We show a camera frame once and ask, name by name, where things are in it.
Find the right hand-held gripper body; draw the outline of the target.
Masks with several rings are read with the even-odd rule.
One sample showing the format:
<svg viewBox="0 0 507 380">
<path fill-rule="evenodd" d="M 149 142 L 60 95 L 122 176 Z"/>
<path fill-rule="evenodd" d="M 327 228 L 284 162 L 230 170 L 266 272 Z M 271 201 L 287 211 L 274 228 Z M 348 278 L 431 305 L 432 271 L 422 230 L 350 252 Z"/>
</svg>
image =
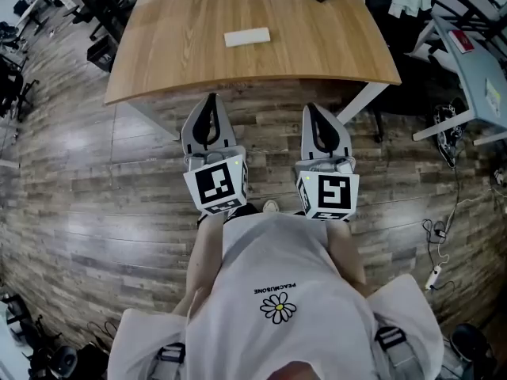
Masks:
<svg viewBox="0 0 507 380">
<path fill-rule="evenodd" d="M 346 220 L 356 212 L 360 176 L 353 157 L 298 161 L 295 186 L 312 220 Z"/>
</svg>

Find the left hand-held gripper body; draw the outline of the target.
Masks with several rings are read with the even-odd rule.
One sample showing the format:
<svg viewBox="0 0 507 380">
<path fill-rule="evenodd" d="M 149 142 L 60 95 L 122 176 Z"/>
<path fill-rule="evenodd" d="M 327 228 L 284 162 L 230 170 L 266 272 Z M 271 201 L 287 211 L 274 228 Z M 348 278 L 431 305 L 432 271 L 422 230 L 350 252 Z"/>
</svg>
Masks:
<svg viewBox="0 0 507 380">
<path fill-rule="evenodd" d="M 248 168 L 243 146 L 185 156 L 185 183 L 198 211 L 217 215 L 247 203 Z"/>
</svg>

